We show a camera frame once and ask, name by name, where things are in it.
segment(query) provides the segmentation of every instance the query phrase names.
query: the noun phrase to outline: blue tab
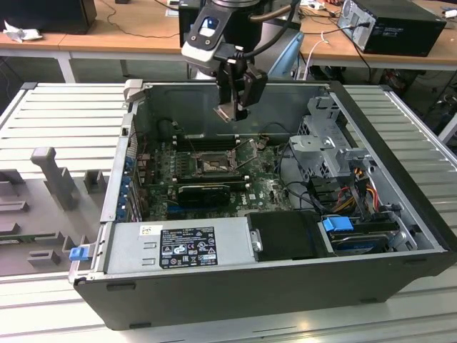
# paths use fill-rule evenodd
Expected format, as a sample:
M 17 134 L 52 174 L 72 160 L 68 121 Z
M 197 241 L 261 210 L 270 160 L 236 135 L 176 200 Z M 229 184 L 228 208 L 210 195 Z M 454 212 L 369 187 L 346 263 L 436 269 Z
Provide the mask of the blue tab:
M 354 226 L 349 217 L 329 217 L 322 221 L 323 227 L 329 231 L 353 231 Z
M 77 247 L 70 250 L 70 261 L 87 261 L 89 259 L 89 247 Z

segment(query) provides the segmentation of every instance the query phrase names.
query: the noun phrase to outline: computer case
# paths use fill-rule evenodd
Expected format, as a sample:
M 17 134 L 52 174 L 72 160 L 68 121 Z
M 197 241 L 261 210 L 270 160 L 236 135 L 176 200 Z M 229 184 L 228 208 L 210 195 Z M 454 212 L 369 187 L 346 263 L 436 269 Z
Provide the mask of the computer case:
M 85 34 L 96 18 L 94 0 L 14 0 L 0 5 L 0 22 L 40 32 Z
M 346 0 L 338 27 L 365 54 L 428 56 L 446 21 L 408 0 Z

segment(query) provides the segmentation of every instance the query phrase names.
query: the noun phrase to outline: warning label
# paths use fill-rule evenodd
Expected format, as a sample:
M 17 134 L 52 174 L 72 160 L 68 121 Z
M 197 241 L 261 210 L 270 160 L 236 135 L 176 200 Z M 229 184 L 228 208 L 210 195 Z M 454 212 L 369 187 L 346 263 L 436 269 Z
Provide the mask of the warning label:
M 161 230 L 162 269 L 217 265 L 214 227 Z

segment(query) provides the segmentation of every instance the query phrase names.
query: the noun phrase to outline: motherboard chip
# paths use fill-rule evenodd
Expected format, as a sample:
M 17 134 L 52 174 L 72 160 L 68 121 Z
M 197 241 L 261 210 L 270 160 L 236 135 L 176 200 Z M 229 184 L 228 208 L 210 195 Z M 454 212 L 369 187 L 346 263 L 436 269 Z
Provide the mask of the motherboard chip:
M 228 173 L 236 168 L 234 151 L 198 154 L 195 159 L 197 174 Z

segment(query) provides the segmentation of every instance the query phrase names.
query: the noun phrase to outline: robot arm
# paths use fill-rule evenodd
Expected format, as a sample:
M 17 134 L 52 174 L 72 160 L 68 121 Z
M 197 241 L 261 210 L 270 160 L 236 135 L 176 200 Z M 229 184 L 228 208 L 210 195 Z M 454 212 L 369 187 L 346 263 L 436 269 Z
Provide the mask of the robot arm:
M 254 66 L 254 57 L 273 46 L 291 23 L 299 0 L 264 14 L 264 0 L 209 0 L 197 17 L 182 54 L 206 75 L 216 77 L 219 105 L 216 113 L 226 122 L 248 116 L 268 77 Z M 281 30 L 265 45 L 260 42 L 262 23 L 289 11 Z

